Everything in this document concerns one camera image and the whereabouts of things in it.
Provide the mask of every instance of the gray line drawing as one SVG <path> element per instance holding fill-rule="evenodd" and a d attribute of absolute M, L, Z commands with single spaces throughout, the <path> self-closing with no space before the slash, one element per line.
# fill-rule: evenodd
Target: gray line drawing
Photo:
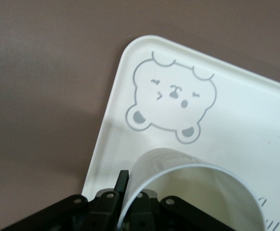
<path fill-rule="evenodd" d="M 161 64 L 152 52 L 133 72 L 134 104 L 126 112 L 127 124 L 136 131 L 154 126 L 174 132 L 183 144 L 193 143 L 201 134 L 200 121 L 217 98 L 213 77 L 206 69 L 176 60 Z"/>

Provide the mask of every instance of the cartoon bear face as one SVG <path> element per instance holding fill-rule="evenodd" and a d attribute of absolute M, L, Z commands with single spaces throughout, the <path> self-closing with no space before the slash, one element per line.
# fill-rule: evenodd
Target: cartoon bear face
<path fill-rule="evenodd" d="M 152 59 L 140 63 L 133 73 L 134 100 L 126 121 L 134 130 L 151 125 L 174 131 L 181 143 L 192 143 L 200 135 L 199 122 L 216 100 L 216 88 L 210 75 L 201 78 L 195 67 L 175 60 L 168 65 Z"/>

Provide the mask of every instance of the white tray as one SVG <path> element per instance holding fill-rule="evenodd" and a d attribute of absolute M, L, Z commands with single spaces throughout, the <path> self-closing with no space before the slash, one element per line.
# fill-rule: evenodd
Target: white tray
<path fill-rule="evenodd" d="M 144 153 L 171 148 L 223 167 L 280 231 L 280 83 L 157 36 L 128 45 L 82 194 L 113 188 Z"/>

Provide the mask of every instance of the brown table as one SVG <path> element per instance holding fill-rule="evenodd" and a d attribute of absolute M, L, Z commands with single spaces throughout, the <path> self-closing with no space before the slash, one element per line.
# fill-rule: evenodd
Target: brown table
<path fill-rule="evenodd" d="M 277 1 L 0 1 L 0 228 L 81 192 L 120 56 L 147 34 L 280 82 Z"/>

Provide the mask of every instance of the bear ear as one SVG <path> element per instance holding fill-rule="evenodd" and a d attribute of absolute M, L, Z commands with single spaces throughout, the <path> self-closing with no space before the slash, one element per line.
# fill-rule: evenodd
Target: bear ear
<path fill-rule="evenodd" d="M 151 125 L 151 123 L 141 114 L 136 104 L 127 110 L 126 122 L 132 129 L 138 131 L 145 130 Z"/>
<path fill-rule="evenodd" d="M 155 61 L 156 64 L 160 66 L 172 66 L 176 60 L 170 56 L 162 55 L 160 53 L 152 52 L 151 53 L 152 60 Z"/>
<path fill-rule="evenodd" d="M 181 143 L 193 143 L 200 136 L 200 126 L 195 124 L 189 128 L 177 130 L 176 137 Z"/>
<path fill-rule="evenodd" d="M 210 80 L 214 76 L 214 73 L 211 73 L 209 70 L 201 67 L 192 67 L 192 73 L 193 75 L 200 79 L 200 80 Z"/>

